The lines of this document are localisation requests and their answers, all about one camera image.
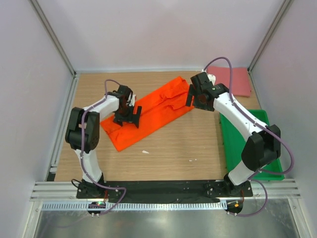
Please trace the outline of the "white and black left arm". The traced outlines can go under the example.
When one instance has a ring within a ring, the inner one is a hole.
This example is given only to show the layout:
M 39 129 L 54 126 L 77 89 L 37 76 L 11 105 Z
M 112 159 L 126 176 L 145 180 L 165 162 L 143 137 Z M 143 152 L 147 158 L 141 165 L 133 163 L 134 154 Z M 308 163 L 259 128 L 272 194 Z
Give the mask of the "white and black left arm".
M 108 95 L 84 108 L 71 110 L 65 141 L 70 145 L 79 159 L 82 179 L 89 184 L 88 193 L 94 198 L 104 195 L 103 173 L 97 160 L 96 147 L 100 140 L 100 121 L 113 114 L 115 125 L 133 125 L 139 127 L 142 107 L 135 105 L 136 95 L 128 97 Z

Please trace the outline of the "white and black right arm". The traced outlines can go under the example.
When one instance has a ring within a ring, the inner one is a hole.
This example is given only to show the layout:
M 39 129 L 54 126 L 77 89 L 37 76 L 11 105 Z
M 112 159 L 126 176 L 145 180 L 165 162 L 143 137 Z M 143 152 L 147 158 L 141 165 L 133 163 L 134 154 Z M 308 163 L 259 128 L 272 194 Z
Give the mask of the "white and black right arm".
M 224 177 L 223 190 L 228 196 L 241 191 L 241 185 L 257 171 L 277 160 L 281 154 L 281 134 L 276 125 L 268 126 L 245 109 L 223 84 L 202 90 L 189 86 L 186 106 L 206 111 L 218 111 L 240 132 L 246 144 L 241 161 Z

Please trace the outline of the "orange t shirt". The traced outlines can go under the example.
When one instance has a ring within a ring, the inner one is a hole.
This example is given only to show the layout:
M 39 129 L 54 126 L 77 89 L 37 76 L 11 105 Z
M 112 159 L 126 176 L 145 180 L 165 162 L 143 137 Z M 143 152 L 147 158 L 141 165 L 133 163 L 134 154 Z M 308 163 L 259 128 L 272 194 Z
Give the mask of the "orange t shirt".
M 136 102 L 142 107 L 138 128 L 130 123 L 119 126 L 113 122 L 114 116 L 100 126 L 120 152 L 190 112 L 193 107 L 185 106 L 188 90 L 189 84 L 179 76 Z

